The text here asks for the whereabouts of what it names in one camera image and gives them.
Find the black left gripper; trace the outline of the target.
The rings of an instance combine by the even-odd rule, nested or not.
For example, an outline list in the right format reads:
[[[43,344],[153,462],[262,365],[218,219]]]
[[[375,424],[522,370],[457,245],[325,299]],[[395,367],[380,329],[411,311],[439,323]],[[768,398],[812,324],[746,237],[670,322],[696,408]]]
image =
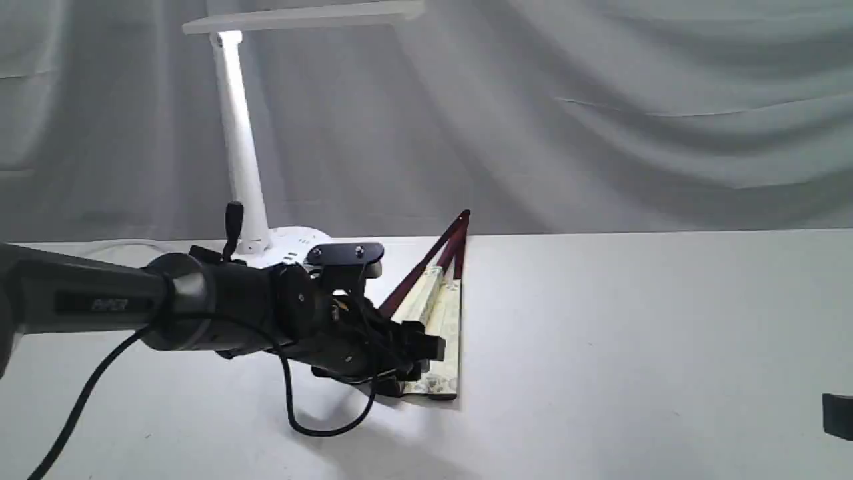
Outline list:
[[[380,395],[398,399],[429,372],[430,361],[444,361],[446,341],[428,334],[420,321],[406,320],[400,324],[402,347],[397,345],[397,328],[363,297],[369,269],[363,263],[327,265],[311,277],[302,265],[273,265],[269,286],[281,345],[269,353],[280,351],[351,385],[380,377]],[[406,355],[418,361],[408,372]]]

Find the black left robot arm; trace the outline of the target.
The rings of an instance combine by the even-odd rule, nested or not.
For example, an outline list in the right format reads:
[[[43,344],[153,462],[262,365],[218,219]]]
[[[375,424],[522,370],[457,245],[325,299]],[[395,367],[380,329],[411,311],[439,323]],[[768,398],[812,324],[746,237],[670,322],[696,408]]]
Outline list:
[[[273,351],[345,385],[415,381],[442,361],[445,340],[396,322],[366,299],[381,273],[378,243],[320,246],[331,261],[266,267],[194,246],[128,267],[2,245],[2,368],[24,335],[141,331],[157,351],[226,359]]]

